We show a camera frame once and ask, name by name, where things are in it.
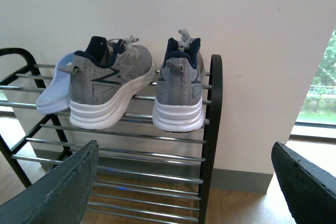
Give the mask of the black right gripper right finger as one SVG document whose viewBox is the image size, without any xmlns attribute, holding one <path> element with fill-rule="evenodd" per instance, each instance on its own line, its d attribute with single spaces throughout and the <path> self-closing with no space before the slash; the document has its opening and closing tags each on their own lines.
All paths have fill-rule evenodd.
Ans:
<svg viewBox="0 0 336 224">
<path fill-rule="evenodd" d="M 296 223 L 335 223 L 335 177 L 276 142 L 272 164 Z"/>
</svg>

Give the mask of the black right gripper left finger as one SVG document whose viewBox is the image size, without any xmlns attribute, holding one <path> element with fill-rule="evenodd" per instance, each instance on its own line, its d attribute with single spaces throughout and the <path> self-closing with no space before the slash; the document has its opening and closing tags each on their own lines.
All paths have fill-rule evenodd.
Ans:
<svg viewBox="0 0 336 224">
<path fill-rule="evenodd" d="M 1 205 L 1 223 L 80 223 L 98 165 L 90 141 L 63 163 Z"/>
</svg>

